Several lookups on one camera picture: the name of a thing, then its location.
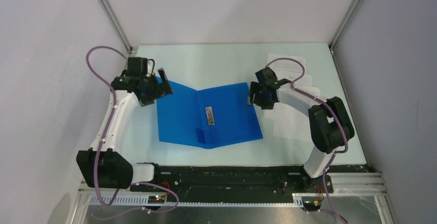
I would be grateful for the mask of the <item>blue plastic folder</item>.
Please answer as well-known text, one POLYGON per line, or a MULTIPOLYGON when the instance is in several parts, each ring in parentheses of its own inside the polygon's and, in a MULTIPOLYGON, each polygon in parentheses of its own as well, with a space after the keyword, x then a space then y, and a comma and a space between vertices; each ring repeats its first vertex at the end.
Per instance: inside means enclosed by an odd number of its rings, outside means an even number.
POLYGON ((203 90, 170 86, 173 94, 157 101, 161 142, 212 149, 263 138, 246 82, 203 90))

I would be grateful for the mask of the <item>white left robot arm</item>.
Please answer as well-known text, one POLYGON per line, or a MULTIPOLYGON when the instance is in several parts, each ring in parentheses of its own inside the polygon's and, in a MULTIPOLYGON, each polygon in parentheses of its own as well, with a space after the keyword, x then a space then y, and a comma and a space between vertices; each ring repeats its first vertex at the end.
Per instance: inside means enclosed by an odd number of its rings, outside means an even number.
POLYGON ((173 93, 164 69, 155 75, 149 59, 130 57, 127 68, 110 84, 110 101, 102 126, 87 150, 80 150, 76 162, 87 186, 128 189, 142 182, 150 191, 162 186, 154 163, 134 163, 123 157, 123 141, 134 110, 153 105, 173 93))

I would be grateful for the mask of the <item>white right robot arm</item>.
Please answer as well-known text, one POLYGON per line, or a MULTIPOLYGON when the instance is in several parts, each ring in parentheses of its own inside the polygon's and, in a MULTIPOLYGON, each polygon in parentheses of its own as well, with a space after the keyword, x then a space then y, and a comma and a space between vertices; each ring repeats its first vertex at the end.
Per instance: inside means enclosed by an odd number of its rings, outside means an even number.
POLYGON ((278 79, 266 67, 255 73, 257 81, 250 83, 248 105, 272 110, 276 103, 288 105, 309 119, 314 147, 303 165, 305 174, 299 178, 300 187, 312 192, 320 185, 319 177, 327 171, 337 153, 345 153, 348 141, 355 130, 343 101, 338 97, 322 99, 302 88, 295 87, 288 79, 278 79))

